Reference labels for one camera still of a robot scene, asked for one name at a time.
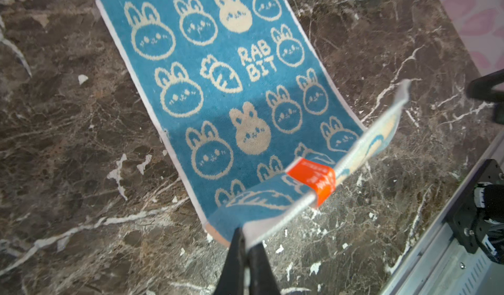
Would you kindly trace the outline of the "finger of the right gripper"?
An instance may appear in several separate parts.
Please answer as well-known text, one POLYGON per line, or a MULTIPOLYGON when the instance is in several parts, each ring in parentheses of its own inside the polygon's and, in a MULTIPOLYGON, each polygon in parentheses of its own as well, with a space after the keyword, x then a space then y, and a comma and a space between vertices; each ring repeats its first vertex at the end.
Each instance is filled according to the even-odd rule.
POLYGON ((504 69, 489 75, 476 78, 466 88, 468 98, 474 98, 483 102, 503 103, 503 92, 494 90, 494 87, 503 84, 504 69))

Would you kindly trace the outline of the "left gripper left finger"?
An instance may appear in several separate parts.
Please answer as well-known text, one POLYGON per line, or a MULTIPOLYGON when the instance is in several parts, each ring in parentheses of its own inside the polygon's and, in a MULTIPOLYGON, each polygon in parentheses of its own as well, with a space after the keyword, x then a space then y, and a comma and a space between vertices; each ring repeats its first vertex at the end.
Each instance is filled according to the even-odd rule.
POLYGON ((220 275, 214 295, 243 295, 245 267, 247 256, 245 253, 245 238, 241 228, 237 228, 220 275))

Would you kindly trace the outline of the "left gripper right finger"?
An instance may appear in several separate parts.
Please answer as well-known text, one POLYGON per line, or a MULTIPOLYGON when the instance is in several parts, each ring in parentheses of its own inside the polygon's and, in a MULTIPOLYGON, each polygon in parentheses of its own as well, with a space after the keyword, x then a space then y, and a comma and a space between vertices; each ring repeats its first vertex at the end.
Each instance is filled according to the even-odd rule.
POLYGON ((281 295, 262 243, 249 250, 248 266, 250 270, 249 294, 281 295))

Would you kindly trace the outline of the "teal patterned towel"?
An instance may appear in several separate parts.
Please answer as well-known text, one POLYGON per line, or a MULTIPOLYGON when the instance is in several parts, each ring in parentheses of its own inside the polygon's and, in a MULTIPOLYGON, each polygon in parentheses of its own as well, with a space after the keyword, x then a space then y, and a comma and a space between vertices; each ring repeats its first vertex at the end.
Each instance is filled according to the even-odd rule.
POLYGON ((320 206, 392 140, 366 128, 287 0, 96 0, 205 230, 251 248, 320 206))

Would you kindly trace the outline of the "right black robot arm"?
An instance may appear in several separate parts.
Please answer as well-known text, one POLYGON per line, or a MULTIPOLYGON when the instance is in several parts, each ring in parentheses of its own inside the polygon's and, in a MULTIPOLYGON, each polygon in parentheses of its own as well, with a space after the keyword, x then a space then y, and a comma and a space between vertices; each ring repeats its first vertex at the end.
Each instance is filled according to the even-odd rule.
MULTIPOLYGON (((503 124, 503 70, 471 81, 469 98, 495 103, 492 121, 503 124)), ((446 221, 466 251, 481 250, 494 263, 503 264, 503 165, 484 159, 470 177, 462 194, 447 214, 446 221)))

